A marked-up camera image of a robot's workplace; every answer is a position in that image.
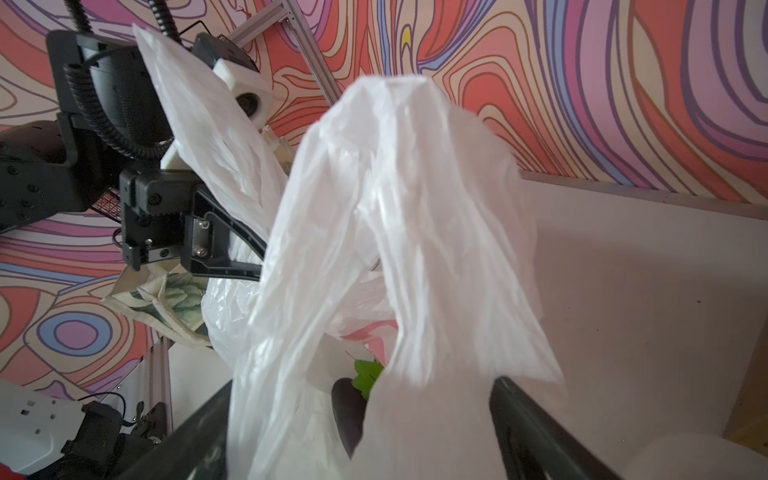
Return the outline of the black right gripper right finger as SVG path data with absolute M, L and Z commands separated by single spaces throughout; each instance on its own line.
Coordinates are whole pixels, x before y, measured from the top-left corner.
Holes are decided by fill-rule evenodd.
M 620 479 L 510 378 L 495 380 L 489 407 L 509 479 Z

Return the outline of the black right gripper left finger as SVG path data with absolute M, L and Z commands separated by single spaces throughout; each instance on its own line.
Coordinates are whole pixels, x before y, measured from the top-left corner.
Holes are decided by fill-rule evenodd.
M 118 479 L 226 479 L 232 381 Z

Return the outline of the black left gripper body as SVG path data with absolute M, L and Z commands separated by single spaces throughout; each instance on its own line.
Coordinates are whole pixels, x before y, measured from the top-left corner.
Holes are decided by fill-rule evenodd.
M 192 273 L 231 266 L 227 213 L 192 171 L 127 168 L 119 177 L 122 255 L 127 266 L 178 259 Z

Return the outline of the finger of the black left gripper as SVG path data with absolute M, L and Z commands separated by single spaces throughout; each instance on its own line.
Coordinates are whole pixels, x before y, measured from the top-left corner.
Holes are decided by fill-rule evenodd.
M 191 197 L 191 274 L 259 281 L 266 241 L 236 220 L 203 184 Z

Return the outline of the cream canvas tote bag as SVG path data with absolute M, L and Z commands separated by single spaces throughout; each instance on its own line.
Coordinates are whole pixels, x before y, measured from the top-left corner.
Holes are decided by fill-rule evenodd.
M 102 303 L 189 348 L 211 346 L 201 303 L 208 280 L 192 275 L 178 260 L 127 267 Z

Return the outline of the purple eggplant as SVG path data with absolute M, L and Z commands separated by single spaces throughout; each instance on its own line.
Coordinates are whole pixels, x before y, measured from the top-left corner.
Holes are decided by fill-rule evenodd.
M 341 378 L 332 386 L 331 405 L 342 446 L 352 458 L 363 436 L 367 400 L 351 378 Z

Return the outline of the white plastic grocery bag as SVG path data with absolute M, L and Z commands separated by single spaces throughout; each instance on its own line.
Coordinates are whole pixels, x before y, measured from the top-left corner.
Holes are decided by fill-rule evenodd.
M 272 153 L 224 82 L 144 29 L 140 52 L 182 157 L 267 236 L 233 348 L 232 479 L 502 479 L 493 382 L 560 406 L 539 318 L 535 216 L 517 162 L 424 76 L 362 76 L 305 133 L 280 198 Z M 397 338 L 352 455 L 320 426 L 323 338 L 372 293 Z

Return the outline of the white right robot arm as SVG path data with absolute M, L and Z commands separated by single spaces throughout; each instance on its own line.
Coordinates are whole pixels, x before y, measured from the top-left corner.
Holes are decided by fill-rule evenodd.
M 85 403 L 1 384 L 1 463 L 26 479 L 222 479 L 225 384 L 178 430 L 156 404 L 130 433 L 124 411 L 90 395 Z M 614 479 L 587 450 L 507 377 L 489 407 L 509 479 Z

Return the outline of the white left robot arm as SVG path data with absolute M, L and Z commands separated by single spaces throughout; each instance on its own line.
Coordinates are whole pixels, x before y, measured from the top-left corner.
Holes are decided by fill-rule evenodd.
M 227 213 L 197 174 L 162 169 L 173 135 L 139 48 L 66 30 L 47 44 L 61 107 L 52 121 L 1 135 L 2 231 L 110 195 L 129 267 L 177 259 L 196 276 L 258 280 L 260 265 L 232 260 L 228 248 L 238 238 L 263 256 L 264 237 Z

